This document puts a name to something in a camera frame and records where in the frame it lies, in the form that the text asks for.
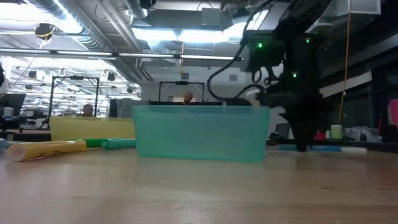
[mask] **table surface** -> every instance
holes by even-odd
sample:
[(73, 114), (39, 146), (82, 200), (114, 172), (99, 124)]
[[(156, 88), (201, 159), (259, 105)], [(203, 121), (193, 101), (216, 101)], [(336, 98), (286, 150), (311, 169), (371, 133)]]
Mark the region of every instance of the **table surface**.
[(0, 224), (397, 223), (397, 174), (398, 155), (382, 152), (268, 152), (264, 163), (0, 154)]

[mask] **translucent plastic container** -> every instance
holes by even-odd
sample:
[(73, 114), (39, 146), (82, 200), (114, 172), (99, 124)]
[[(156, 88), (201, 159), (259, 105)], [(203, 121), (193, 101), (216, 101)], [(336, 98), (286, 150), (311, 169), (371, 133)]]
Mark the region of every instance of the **translucent plastic container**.
[(262, 161), (269, 108), (252, 106), (135, 106), (142, 157)]

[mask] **black cable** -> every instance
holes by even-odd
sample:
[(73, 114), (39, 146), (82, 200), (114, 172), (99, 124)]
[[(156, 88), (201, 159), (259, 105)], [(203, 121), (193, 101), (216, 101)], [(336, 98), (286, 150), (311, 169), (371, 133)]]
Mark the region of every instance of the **black cable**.
[[(269, 4), (270, 4), (271, 2), (273, 2), (273, 1), (274, 1), (274, 0), (264, 1), (263, 3), (261, 3), (261, 5), (260, 5), (256, 10), (254, 10), (254, 11), (252, 12), (252, 14), (250, 14), (248, 20), (246, 21), (246, 25), (245, 25), (244, 28), (243, 28), (243, 33), (248, 29), (249, 23), (250, 23), (250, 21), (252, 21), (254, 15), (256, 15), (260, 10), (264, 9), (267, 5), (269, 5)], [(231, 61), (229, 61), (224, 67), (220, 68), (220, 69), (217, 70), (215, 73), (211, 74), (210, 77), (209, 77), (209, 79), (207, 79), (207, 83), (206, 83), (206, 85), (207, 85), (207, 90), (209, 91), (210, 95), (211, 95), (212, 97), (214, 97), (216, 100), (224, 100), (224, 99), (226, 99), (226, 98), (225, 98), (225, 97), (217, 96), (217, 95), (213, 92), (213, 90), (211, 90), (211, 86), (210, 86), (211, 80), (212, 80), (216, 75), (220, 74), (221, 72), (223, 72), (223, 71), (225, 71), (227, 68), (229, 68), (235, 61), (237, 61), (238, 58), (239, 58), (239, 56), (241, 55), (241, 53), (242, 53), (242, 51), (243, 51), (243, 48), (244, 48), (244, 45), (242, 44), (242, 45), (240, 46), (239, 50), (236, 52), (234, 58), (233, 58)], [(257, 88), (259, 88), (259, 86), (261, 86), (261, 85), (257, 85), (257, 84), (255, 84), (255, 85), (253, 85), (253, 84), (252, 84), (252, 85), (248, 85), (247, 87), (245, 87), (245, 88), (243, 89), (243, 92), (246, 91), (246, 90), (247, 90), (246, 88), (248, 88), (248, 87), (249, 87), (249, 88), (251, 88), (251, 87), (257, 87)], [(242, 91), (239, 92), (240, 94), (237, 94), (235, 97), (239, 97), (243, 92), (242, 92)]]
[(259, 78), (258, 78), (257, 80), (255, 80), (255, 77), (256, 77), (256, 73), (255, 73), (255, 72), (252, 72), (252, 73), (251, 73), (251, 81), (252, 81), (253, 83), (259, 83), (259, 82), (261, 81), (261, 79), (262, 79), (262, 71), (261, 71), (261, 68), (259, 69)]

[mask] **workbench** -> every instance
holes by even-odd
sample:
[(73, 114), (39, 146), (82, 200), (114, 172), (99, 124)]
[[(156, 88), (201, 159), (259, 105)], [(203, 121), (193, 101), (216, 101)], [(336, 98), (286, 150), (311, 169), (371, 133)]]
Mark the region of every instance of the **workbench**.
[(270, 151), (264, 163), (0, 154), (0, 224), (392, 224), (397, 173), (398, 155), (383, 152)]

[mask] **office desk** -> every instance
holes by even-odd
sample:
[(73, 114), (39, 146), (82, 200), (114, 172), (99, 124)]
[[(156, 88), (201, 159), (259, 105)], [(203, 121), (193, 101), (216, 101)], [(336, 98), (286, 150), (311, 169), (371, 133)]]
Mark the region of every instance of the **office desk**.
[(264, 163), (1, 154), (0, 223), (396, 223), (397, 174), (398, 155), (381, 152), (271, 151)]

